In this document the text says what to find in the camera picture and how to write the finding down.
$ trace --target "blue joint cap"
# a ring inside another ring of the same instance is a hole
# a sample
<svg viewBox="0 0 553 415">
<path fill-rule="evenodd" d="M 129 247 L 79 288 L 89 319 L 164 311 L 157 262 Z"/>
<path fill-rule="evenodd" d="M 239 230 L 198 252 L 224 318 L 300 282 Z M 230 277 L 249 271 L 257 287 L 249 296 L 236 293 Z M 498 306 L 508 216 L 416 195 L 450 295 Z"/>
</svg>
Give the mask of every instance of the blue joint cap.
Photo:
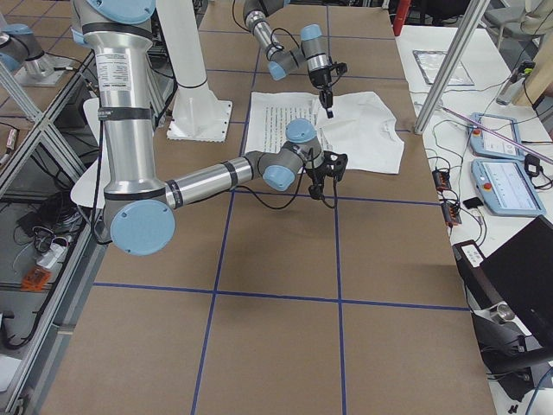
<svg viewBox="0 0 553 415">
<path fill-rule="evenodd" d="M 294 144 L 306 143 L 317 136 L 314 126 L 305 118 L 293 119 L 286 125 L 286 139 Z"/>
<path fill-rule="evenodd" d="M 13 72 L 21 67 L 21 63 L 16 61 L 8 54 L 0 54 L 0 61 L 8 68 L 10 72 Z"/>
<path fill-rule="evenodd" d="M 150 255 L 173 238 L 175 217 L 160 201 L 133 201 L 115 215 L 110 231 L 119 249 L 132 255 Z"/>
<path fill-rule="evenodd" d="M 317 37 L 321 37 L 322 32 L 321 28 L 318 24 L 310 24 L 302 29 L 300 32 L 300 38 L 302 41 L 310 41 L 311 39 L 316 39 Z"/>
<path fill-rule="evenodd" d="M 90 47 L 90 45 L 88 43 L 86 43 L 85 37 L 83 36 L 82 33 L 80 33 L 79 31 L 77 31 L 73 28 L 71 28 L 71 32 L 73 33 L 73 41 L 75 43 L 77 43 L 80 46 L 84 46 L 85 48 Z"/>
<path fill-rule="evenodd" d="M 33 31 L 30 29 L 30 27 L 23 23 L 9 24 L 5 28 L 3 28 L 2 31 L 7 33 L 8 35 L 32 35 L 33 34 Z"/>
<path fill-rule="evenodd" d="M 152 17 L 156 0 L 86 0 L 100 15 L 122 24 L 140 24 Z"/>
<path fill-rule="evenodd" d="M 270 76 L 273 77 L 273 80 L 281 80 L 282 78 L 286 78 L 286 71 L 276 62 L 269 62 L 267 64 L 267 68 L 269 68 Z"/>
<path fill-rule="evenodd" d="M 273 189 L 283 192 L 294 182 L 296 175 L 287 167 L 273 165 L 265 169 L 263 180 Z"/>
</svg>

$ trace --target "white stand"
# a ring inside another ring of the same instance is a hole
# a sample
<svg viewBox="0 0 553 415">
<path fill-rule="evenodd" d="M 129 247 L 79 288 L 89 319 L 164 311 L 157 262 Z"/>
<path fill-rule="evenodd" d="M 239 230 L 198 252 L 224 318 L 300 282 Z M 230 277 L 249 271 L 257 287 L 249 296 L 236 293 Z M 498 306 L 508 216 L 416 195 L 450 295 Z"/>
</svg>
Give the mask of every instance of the white stand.
<svg viewBox="0 0 553 415">
<path fill-rule="evenodd" d="M 232 102 L 209 89 L 192 2 L 157 2 L 157 14 L 179 83 L 168 138 L 225 141 Z"/>
</svg>

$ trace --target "table surface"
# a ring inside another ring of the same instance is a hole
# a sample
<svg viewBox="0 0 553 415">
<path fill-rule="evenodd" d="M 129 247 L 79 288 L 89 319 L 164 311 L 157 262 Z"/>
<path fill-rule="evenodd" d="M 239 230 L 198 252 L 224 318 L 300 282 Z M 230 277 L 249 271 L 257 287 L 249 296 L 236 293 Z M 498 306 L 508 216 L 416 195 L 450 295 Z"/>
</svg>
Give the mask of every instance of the table surface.
<svg viewBox="0 0 553 415">
<path fill-rule="evenodd" d="M 162 252 L 110 247 L 42 414 L 494 413 L 387 11 L 270 19 L 294 35 L 312 22 L 349 66 L 335 93 L 374 91 L 396 114 L 400 174 L 348 170 L 335 210 L 305 187 L 278 212 L 225 193 L 176 211 Z M 241 154 L 251 91 L 313 92 L 305 73 L 270 79 L 230 2 L 209 4 L 200 40 L 231 125 L 223 144 L 160 129 L 164 180 Z"/>
<path fill-rule="evenodd" d="M 409 82 L 411 97 L 415 109 L 418 111 L 426 98 L 426 92 L 429 86 L 426 85 L 421 71 L 415 62 L 413 50 L 447 50 L 452 41 L 456 29 L 453 28 L 431 28 L 405 26 L 402 34 L 397 38 L 397 47 L 401 55 L 407 81 Z M 553 156 L 553 145 L 536 113 L 529 107 L 507 105 L 502 106 L 495 103 L 495 97 L 501 88 L 501 84 L 511 73 L 507 67 L 498 49 L 494 46 L 489 34 L 484 29 L 476 29 L 471 41 L 467 45 L 461 62 L 467 69 L 474 81 L 474 86 L 449 86 L 443 94 L 443 104 L 465 116 L 473 112 L 486 112 L 488 114 L 497 114 L 503 117 L 515 118 L 520 124 L 518 129 L 520 137 L 524 141 L 549 142 L 549 144 L 528 144 L 533 150 L 537 150 L 546 156 Z M 455 192 L 461 200 L 466 200 L 477 195 L 474 187 L 472 175 L 470 173 L 470 163 L 476 157 L 470 149 L 467 149 L 467 129 L 462 125 L 444 122 L 453 120 L 465 123 L 445 112 L 435 112 L 430 120 L 429 127 L 423 134 L 425 147 L 428 150 L 428 156 L 435 155 L 447 158 L 452 166 L 462 166 L 461 169 L 451 171 L 450 181 L 453 183 Z M 455 151 L 463 155 L 463 162 L 458 156 L 448 150 Z M 435 159 L 429 160 L 430 167 L 435 167 Z M 553 174 L 553 166 L 542 163 L 545 174 Z M 445 164 L 439 162 L 438 168 Z M 538 191 L 538 195 L 546 206 L 548 213 L 545 215 L 549 220 L 553 220 L 553 192 Z M 487 231 L 486 238 L 481 243 L 480 249 L 485 255 L 489 255 L 503 245 L 509 238 L 522 229 L 531 221 L 531 218 L 499 217 L 491 214 L 486 207 L 480 209 L 484 216 Z M 454 227 L 450 235 L 452 244 L 462 242 L 468 239 L 477 240 L 480 233 L 480 226 L 466 212 L 461 212 L 462 225 Z M 519 327 L 529 335 L 530 332 L 523 324 L 516 319 Z M 497 382 L 490 382 L 493 398 L 498 413 L 505 413 L 511 405 L 517 404 L 509 399 L 503 389 Z M 525 406 L 531 398 L 531 392 L 524 397 L 523 403 L 518 411 L 524 411 Z M 549 413 L 553 406 L 553 390 L 542 390 L 536 404 L 533 406 L 532 413 Z"/>
</svg>

